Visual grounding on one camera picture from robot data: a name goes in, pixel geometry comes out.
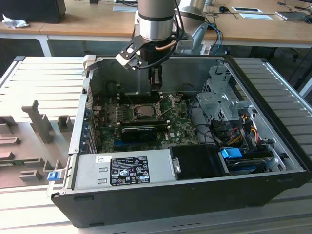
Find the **warning label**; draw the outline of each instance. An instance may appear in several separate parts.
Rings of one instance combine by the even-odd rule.
[[[146,156],[111,159],[111,185],[117,186],[150,182],[150,172]]]

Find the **blue tab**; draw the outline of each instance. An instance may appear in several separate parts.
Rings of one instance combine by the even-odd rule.
[[[241,158],[243,155],[238,148],[226,148],[221,151],[223,158]]]
[[[60,181],[60,172],[49,172],[48,181]]]

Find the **copper tube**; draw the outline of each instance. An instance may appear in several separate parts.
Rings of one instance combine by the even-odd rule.
[[[158,47],[158,46],[155,46],[155,49],[157,51],[162,51],[162,50],[166,50],[166,49],[169,49],[170,47],[176,45],[177,41],[176,40],[173,40],[172,42],[170,42],[168,45],[164,45],[162,47]]]

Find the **crumpled plastic bag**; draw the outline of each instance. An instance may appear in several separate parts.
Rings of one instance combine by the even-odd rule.
[[[2,16],[3,16],[2,23],[4,23],[4,25],[9,28],[16,29],[29,26],[29,24],[23,19],[10,19],[6,17],[4,14]]]

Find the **desk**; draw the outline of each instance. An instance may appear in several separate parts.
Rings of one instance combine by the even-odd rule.
[[[277,5],[277,0],[219,0],[226,4],[232,13],[237,13],[234,7],[252,7],[263,11],[262,14],[274,14],[276,11],[288,11],[288,7]],[[287,1],[293,11],[295,6],[308,7],[309,3]],[[219,12],[220,5],[205,7],[206,12]],[[269,47],[298,47],[312,46],[312,27],[304,22],[283,21],[278,15],[269,15],[271,19],[244,19],[239,14],[218,14],[216,23],[223,32],[225,45],[269,46]],[[210,22],[213,17],[207,16]],[[212,35],[207,33],[205,40],[211,40]]]
[[[232,6],[256,7],[264,13],[287,11],[277,5],[277,0],[219,0],[230,10]],[[51,56],[49,40],[90,40],[90,41],[129,41],[134,24],[133,12],[113,12],[113,4],[89,1],[65,0],[66,15],[60,24],[30,23],[31,27],[11,30],[0,26],[0,38],[37,39],[45,56]],[[295,6],[307,7],[308,3],[287,1]],[[219,5],[212,6],[210,11],[218,11]],[[310,48],[312,46],[312,25],[304,22],[283,22],[277,15],[273,20],[243,19],[237,14],[219,14],[216,19],[218,28],[224,34],[225,45],[269,46]],[[204,38],[206,45],[215,40],[215,32],[208,31]]]

